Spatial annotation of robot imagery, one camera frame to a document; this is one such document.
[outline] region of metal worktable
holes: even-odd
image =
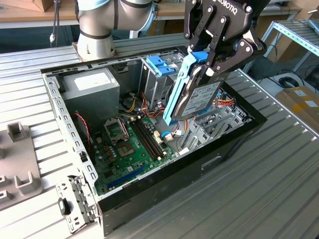
[[[185,44],[181,34],[122,40],[117,49]],[[0,55],[0,127],[31,128],[44,186],[0,212],[1,238],[68,238],[54,185],[76,174],[39,69],[79,62],[61,47]],[[126,238],[310,238],[319,233],[319,144],[315,133],[241,71],[228,83],[268,118],[233,158],[111,234]],[[100,238],[92,224],[75,238]]]

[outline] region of wooden shelf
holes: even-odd
[[[0,9],[0,22],[50,21],[54,17],[54,6],[47,12],[38,12],[23,8],[5,6]],[[300,10],[294,4],[280,9],[264,10],[263,13]],[[183,16],[185,3],[162,2],[159,4],[159,16]],[[76,20],[74,0],[63,0],[60,8],[60,20]]]

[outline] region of motherboard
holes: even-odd
[[[95,182],[98,195],[176,157],[176,153],[166,143],[157,142],[154,135],[157,131],[148,117],[121,124],[117,123],[118,120],[122,121],[121,118],[112,120],[114,123],[109,124],[112,126],[109,131],[102,127],[92,136],[91,156],[95,159],[95,168],[99,175]],[[113,139],[122,134],[127,134],[128,137],[114,143]]]

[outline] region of cardboard box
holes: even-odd
[[[45,12],[51,7],[53,0],[0,0],[0,4]]]
[[[319,96],[306,86],[289,88],[276,98],[319,133]]]

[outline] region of ram slot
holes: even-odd
[[[142,142],[143,146],[153,160],[156,160],[160,156],[163,157],[163,152],[156,144],[154,139],[149,135],[148,131],[141,121],[131,123],[131,128],[133,129],[139,140]]]
[[[141,131],[143,132],[143,134],[146,136],[148,142],[151,144],[152,147],[154,147],[155,151],[159,156],[163,156],[163,152],[161,151],[160,147],[158,146],[158,144],[156,143],[156,141],[153,139],[153,137],[149,134],[149,132],[147,131],[147,129],[145,128],[145,125],[139,121],[138,122],[138,127],[141,129]]]

